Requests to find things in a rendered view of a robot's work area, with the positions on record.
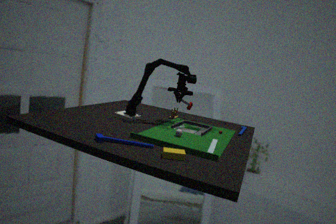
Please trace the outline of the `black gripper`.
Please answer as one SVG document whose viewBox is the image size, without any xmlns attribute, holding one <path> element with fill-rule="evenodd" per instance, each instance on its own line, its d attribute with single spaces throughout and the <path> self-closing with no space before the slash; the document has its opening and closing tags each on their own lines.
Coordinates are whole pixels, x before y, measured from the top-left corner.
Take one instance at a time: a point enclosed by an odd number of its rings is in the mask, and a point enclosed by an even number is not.
<svg viewBox="0 0 336 224">
<path fill-rule="evenodd" d="M 178 81 L 177 84 L 178 84 L 177 88 L 169 87 L 168 91 L 170 91 L 170 92 L 174 91 L 175 96 L 179 97 L 179 103 L 181 102 L 181 100 L 184 97 L 184 95 L 193 96 L 193 92 L 191 92 L 191 91 L 185 91 L 185 86 L 186 86 L 185 83 L 182 83 L 182 82 Z"/>
</svg>

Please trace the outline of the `grey flat bar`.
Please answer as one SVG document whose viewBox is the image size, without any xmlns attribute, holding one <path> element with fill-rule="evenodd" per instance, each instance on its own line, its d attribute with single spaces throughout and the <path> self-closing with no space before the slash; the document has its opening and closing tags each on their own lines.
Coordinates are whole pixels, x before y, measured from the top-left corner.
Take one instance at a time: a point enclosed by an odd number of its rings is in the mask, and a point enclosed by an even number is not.
<svg viewBox="0 0 336 224">
<path fill-rule="evenodd" d="M 211 142 L 210 147 L 209 147 L 209 149 L 208 149 L 208 152 L 209 152 L 209 153 L 214 153 L 214 150 L 215 150 L 215 146 L 216 146 L 216 144 L 217 144 L 217 141 L 218 141 L 218 139 L 212 139 L 212 142 Z"/>
</svg>

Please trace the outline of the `white golf ball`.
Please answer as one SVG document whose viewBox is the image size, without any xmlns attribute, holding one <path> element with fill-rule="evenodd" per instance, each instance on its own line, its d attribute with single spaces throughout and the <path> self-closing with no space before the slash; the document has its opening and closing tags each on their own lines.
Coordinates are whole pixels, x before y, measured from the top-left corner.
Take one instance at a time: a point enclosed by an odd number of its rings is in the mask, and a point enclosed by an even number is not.
<svg viewBox="0 0 336 224">
<path fill-rule="evenodd" d="M 176 136 L 180 137 L 182 134 L 183 134 L 183 131 L 182 131 L 182 130 L 178 129 L 178 130 L 176 131 Z"/>
</svg>

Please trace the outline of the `yellow rectangular block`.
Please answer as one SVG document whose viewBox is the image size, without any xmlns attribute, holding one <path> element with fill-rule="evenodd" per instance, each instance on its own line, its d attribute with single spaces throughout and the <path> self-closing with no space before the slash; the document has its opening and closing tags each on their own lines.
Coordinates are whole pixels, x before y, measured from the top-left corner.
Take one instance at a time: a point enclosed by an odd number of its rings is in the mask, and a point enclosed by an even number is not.
<svg viewBox="0 0 336 224">
<path fill-rule="evenodd" d="M 185 161 L 185 150 L 178 148 L 164 148 L 162 151 L 162 158 Z"/>
</svg>

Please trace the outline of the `blue flat bar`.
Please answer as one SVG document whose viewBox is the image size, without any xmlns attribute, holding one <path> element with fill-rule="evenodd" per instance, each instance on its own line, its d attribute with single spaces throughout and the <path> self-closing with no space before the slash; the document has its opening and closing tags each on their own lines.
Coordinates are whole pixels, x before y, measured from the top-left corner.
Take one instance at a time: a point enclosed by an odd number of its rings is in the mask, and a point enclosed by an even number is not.
<svg viewBox="0 0 336 224">
<path fill-rule="evenodd" d="M 247 129 L 247 127 L 242 126 L 241 129 L 242 129 L 242 130 L 241 130 L 240 133 L 238 134 L 239 136 L 242 136 L 242 135 L 243 135 L 243 133 L 245 132 L 245 130 Z"/>
</svg>

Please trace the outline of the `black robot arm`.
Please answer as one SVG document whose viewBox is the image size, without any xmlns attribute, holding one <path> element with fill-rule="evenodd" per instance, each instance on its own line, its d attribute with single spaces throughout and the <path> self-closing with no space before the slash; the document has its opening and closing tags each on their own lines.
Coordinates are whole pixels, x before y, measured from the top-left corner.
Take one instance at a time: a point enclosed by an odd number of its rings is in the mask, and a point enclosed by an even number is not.
<svg viewBox="0 0 336 224">
<path fill-rule="evenodd" d="M 181 74 L 180 72 L 177 73 L 179 75 L 178 81 L 182 83 L 192 83 L 196 84 L 196 75 L 190 74 L 189 67 L 187 65 L 183 64 L 176 64 L 167 60 L 163 60 L 162 58 L 159 58 L 158 60 L 147 63 L 144 70 L 144 75 L 142 77 L 142 80 L 140 82 L 140 85 L 136 91 L 136 93 L 133 95 L 132 99 L 128 101 L 128 105 L 126 106 L 126 113 L 129 116 L 135 116 L 136 114 L 136 106 L 141 103 L 142 98 L 142 92 L 144 90 L 144 87 L 146 85 L 147 80 L 149 79 L 149 76 L 152 74 L 153 70 L 158 67 L 159 65 L 166 65 L 168 67 L 172 67 L 177 69 L 178 71 L 184 73 Z M 185 74 L 187 76 L 185 76 Z"/>
</svg>

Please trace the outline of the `green flat mat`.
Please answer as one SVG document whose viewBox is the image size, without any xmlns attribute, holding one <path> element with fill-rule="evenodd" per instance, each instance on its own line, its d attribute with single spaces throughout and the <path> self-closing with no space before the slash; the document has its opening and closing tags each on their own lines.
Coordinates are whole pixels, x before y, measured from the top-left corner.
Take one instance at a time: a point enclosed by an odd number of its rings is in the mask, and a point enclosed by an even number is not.
<svg viewBox="0 0 336 224">
<path fill-rule="evenodd" d="M 212 130 L 204 136 L 183 132 L 183 134 L 178 137 L 176 136 L 177 130 L 171 128 L 171 125 L 174 125 L 175 123 L 181 121 L 184 121 L 184 119 L 176 118 L 138 134 L 152 137 L 154 139 L 167 141 L 173 144 L 178 144 L 181 146 L 188 146 L 205 152 L 208 151 L 212 139 L 218 139 L 213 154 L 219 155 L 220 158 L 235 133 L 235 130 L 212 126 Z M 220 130 L 222 131 L 222 133 L 219 133 Z"/>
</svg>

